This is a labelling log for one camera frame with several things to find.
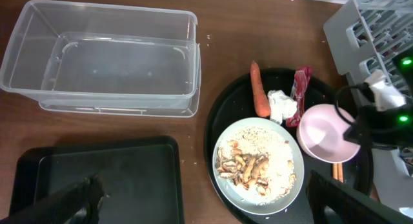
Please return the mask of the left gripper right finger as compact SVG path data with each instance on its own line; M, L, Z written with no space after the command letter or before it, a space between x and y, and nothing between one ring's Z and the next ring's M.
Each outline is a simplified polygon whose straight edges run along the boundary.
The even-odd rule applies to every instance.
M315 223L329 223L325 208L330 207L342 223L412 223L412 218L382 205L333 178L310 172L307 199Z

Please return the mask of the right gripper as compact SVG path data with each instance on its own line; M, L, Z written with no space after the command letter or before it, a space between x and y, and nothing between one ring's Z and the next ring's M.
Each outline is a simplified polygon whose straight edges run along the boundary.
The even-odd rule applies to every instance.
M395 150L412 147L412 105L386 111L363 106L358 116L344 132L345 141L363 148Z

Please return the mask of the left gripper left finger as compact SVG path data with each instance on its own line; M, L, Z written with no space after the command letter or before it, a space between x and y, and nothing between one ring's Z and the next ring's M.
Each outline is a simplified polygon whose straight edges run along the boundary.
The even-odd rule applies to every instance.
M98 223L104 196L99 176L84 178L2 219L1 224Z

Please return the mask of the wooden chopstick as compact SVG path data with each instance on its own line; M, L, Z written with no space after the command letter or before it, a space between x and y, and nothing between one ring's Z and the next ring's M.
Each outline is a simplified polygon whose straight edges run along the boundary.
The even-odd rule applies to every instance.
M332 165L332 177L336 180L339 179L339 177L338 177L338 164L337 163L334 163Z
M340 181L340 182L344 182L344 177L343 177L343 164L342 163L338 163L337 164L337 177L338 177L338 180Z

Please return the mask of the rice and food scraps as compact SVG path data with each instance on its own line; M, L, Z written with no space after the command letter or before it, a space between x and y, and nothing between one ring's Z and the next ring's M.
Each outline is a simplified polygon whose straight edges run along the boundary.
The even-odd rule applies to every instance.
M220 178L269 201L289 194L296 182L289 141L262 127L245 127L222 140L216 169Z

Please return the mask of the grey plate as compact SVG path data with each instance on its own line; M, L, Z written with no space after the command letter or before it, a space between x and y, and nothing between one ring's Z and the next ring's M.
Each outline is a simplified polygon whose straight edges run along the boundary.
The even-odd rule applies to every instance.
M233 206L255 215L285 210L304 180L303 156L281 125L260 117L241 119L218 137L213 179Z

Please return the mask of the white tissue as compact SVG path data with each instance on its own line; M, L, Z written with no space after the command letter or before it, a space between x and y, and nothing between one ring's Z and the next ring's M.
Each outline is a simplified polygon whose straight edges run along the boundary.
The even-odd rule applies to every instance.
M281 125L282 122L294 116L297 112L297 102L287 96L282 90L270 90L267 94L270 105L270 120Z

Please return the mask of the red snack wrapper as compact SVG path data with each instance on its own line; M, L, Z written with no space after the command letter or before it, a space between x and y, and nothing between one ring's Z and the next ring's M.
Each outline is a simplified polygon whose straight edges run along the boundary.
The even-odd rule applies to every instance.
M297 112L287 119L287 127L297 127L301 121L302 115L305 112L305 92L312 77L312 67L299 67L294 74L294 83L292 86L290 97L297 102Z

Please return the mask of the orange carrot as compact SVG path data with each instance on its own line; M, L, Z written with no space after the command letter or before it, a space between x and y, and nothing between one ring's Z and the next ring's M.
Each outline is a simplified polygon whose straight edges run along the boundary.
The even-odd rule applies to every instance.
M270 105L263 89L259 66L255 61L251 62L250 78L256 114L259 117L268 117L271 113Z

